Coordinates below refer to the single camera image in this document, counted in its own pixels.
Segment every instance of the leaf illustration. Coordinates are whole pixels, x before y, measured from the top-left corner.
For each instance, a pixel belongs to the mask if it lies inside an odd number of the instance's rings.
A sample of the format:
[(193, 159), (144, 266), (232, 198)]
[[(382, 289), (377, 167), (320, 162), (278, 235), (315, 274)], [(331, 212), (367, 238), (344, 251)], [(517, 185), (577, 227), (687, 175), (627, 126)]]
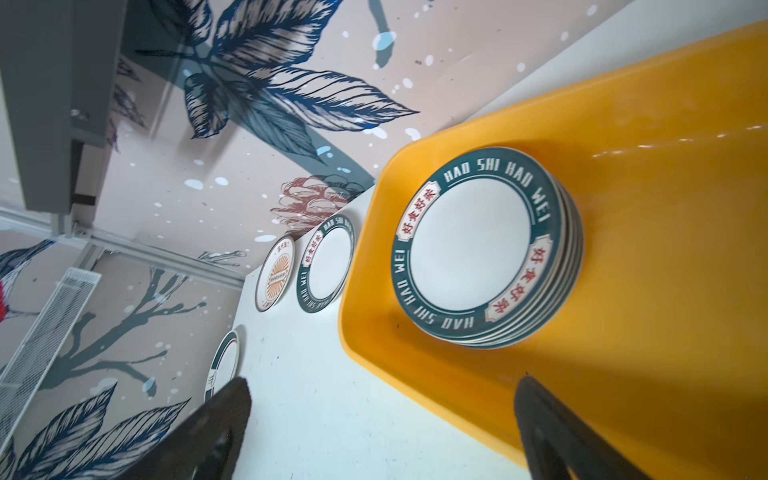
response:
[(139, 76), (136, 75), (133, 67), (131, 67), (128, 62), (123, 60), (123, 58), (118, 59), (118, 75), (123, 75), (130, 78), (131, 80), (141, 81)]
[(107, 145), (114, 148), (114, 151), (120, 153), (120, 148), (118, 147), (118, 126), (112, 121), (110, 118), (107, 122)]
[(361, 131), (418, 113), (363, 80), (334, 71), (283, 68), (269, 79), (266, 92), (306, 124), (331, 131)]
[(91, 439), (101, 428), (115, 385), (56, 415), (19, 457), (14, 479), (46, 478)]
[(2, 455), (0, 455), (0, 480), (11, 480), (13, 464), (15, 463), (16, 452), (13, 450), (13, 437), (11, 437)]
[(208, 138), (218, 134), (230, 119), (227, 96), (207, 74), (196, 73), (187, 77), (184, 82), (184, 101), (194, 129), (192, 138)]
[(317, 158), (306, 126), (277, 107), (249, 81), (229, 81), (230, 105), (239, 123), (277, 150)]
[(149, 452), (168, 432), (189, 402), (146, 410), (118, 423), (62, 462), (51, 476), (57, 480), (113, 478)]
[(208, 0), (150, 0), (149, 5), (174, 40), (194, 47), (208, 39), (214, 25)]
[(141, 125), (144, 128), (147, 127), (144, 124), (144, 116), (139, 112), (133, 98), (129, 97), (128, 93), (118, 84), (115, 84), (114, 93), (112, 94), (112, 111), (130, 119), (137, 125)]
[(307, 61), (341, 0), (234, 0), (216, 27), (213, 55), (249, 71)]

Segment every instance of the white table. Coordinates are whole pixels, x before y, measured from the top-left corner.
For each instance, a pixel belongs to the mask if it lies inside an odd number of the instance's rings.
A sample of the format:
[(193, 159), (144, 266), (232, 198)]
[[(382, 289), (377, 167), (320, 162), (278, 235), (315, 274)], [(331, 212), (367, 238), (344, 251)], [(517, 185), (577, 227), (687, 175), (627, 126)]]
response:
[[(635, 0), (478, 115), (765, 18), (765, 0)], [(343, 210), (358, 232), (371, 195)], [(236, 479), (530, 478), (354, 363), (339, 342), (339, 299), (305, 313), (296, 270), (267, 312), (253, 302), (258, 269), (240, 298), (253, 407)]]

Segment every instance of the stack of plates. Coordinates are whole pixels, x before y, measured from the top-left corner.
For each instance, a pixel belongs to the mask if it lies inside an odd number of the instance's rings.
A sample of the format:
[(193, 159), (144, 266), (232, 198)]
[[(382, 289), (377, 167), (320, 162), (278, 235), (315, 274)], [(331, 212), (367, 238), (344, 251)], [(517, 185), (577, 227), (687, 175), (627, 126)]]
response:
[(449, 161), (412, 198), (392, 244), (392, 283), (429, 335), (494, 349), (556, 314), (583, 252), (563, 186), (520, 151), (483, 148)]

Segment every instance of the metal frame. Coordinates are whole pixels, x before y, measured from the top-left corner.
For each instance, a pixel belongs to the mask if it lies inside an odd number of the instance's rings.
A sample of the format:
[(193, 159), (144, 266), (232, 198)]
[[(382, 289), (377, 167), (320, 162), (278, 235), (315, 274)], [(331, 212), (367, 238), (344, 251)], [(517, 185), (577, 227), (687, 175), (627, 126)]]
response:
[[(33, 233), (40, 237), (56, 237), (56, 241), (60, 243), (82, 248), (83, 253), (74, 265), (78, 268), (84, 270), (93, 268), (98, 257), (104, 251), (109, 251), (120, 253), (127, 258), (143, 263), (185, 273), (219, 286), (235, 290), (243, 289), (245, 276), (240, 272), (186, 257), (179, 253), (150, 247), (114, 233), (99, 229), (79, 228), (73, 225), (69, 216), (51, 216), (51, 220), (53, 224), (41, 220), (38, 216), (0, 206), (0, 222), (9, 224), (15, 230)], [(57, 236), (61, 231), (70, 231), (72, 234), (71, 236)]]

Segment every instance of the plastic tray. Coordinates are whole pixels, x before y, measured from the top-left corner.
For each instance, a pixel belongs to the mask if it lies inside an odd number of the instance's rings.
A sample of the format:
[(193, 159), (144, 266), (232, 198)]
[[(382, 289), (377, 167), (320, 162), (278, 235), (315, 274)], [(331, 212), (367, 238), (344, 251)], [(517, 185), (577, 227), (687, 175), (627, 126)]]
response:
[[(349, 275), (347, 353), (520, 465), (512, 400), (530, 373), (654, 478), (768, 477), (766, 58), (762, 22), (402, 149), (379, 178)], [(542, 330), (475, 351), (411, 322), (389, 253), (419, 185), (491, 145), (530, 154), (566, 186), (586, 253)]]

